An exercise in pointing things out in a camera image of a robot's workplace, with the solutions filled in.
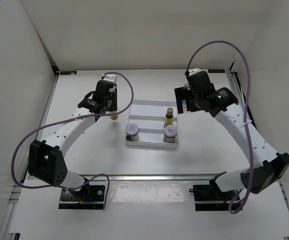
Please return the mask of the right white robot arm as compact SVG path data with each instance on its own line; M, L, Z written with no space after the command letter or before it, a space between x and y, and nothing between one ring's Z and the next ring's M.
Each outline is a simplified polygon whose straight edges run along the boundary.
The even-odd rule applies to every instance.
M187 86L175 88L177 112L204 111L217 120L238 144L250 166L224 172L210 181L209 195L222 199L228 191L249 189L253 194L278 181L289 167L289 154L279 153L244 119L239 100L227 87L216 89L206 71L198 68L185 72Z

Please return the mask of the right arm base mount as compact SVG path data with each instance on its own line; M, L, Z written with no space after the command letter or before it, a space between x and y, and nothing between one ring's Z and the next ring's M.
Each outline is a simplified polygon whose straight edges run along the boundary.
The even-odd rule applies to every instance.
M210 185L200 184L193 185L188 192L193 194L196 212L218 212L229 210L229 204L238 191L218 194Z

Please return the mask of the yellow label bottle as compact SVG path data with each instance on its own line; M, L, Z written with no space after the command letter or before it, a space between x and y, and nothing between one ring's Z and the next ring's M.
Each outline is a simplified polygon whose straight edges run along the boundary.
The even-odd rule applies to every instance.
M165 114L164 124L163 124L164 128L166 126L173 124L173 117L174 117L174 109L172 107L168 107L166 114Z
M113 121L117 120L118 117L119 117L119 115L117 114L116 111L111 111L111 112L109 112L109 114L110 114L110 116L109 116L110 119L113 120Z

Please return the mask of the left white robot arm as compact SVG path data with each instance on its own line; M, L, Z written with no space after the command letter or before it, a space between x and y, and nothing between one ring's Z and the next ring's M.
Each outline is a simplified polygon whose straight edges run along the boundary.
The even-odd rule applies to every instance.
M68 170L65 155L73 143L106 112L117 110L116 79L104 78L96 89L87 93L77 105L71 121L61 125L42 141L35 140L29 147L28 172L53 186L72 190L73 196L84 200L89 196L86 178Z

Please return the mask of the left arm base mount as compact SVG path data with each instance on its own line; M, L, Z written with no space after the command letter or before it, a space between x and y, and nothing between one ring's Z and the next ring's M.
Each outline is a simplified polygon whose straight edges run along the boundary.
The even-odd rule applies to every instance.
M62 190L60 210L103 210L107 202L108 185L105 182L90 183L80 191Z

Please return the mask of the short spice jar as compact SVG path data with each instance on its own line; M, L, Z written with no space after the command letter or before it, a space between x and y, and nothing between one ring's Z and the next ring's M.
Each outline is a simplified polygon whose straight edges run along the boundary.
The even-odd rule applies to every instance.
M178 135L178 130L174 125L167 125L164 128L163 141L165 143L175 143Z
M126 140L137 142L139 140L139 127L135 123L129 123L125 127Z

